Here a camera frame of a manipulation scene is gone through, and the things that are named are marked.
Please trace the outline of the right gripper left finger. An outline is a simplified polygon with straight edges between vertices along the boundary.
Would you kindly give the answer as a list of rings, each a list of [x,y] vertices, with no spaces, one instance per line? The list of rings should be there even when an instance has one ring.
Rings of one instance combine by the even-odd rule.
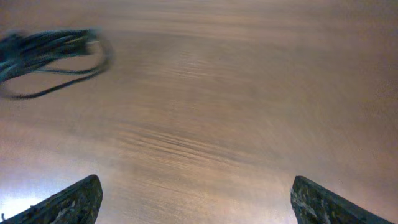
[[[102,200],[100,179],[92,174],[11,218],[1,215],[1,223],[95,224]]]

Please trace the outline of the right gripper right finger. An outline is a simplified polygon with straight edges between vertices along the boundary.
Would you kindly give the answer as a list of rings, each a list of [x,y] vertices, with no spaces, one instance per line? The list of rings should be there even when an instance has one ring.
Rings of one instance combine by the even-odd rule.
[[[290,203],[298,224],[392,224],[301,175],[294,179]]]

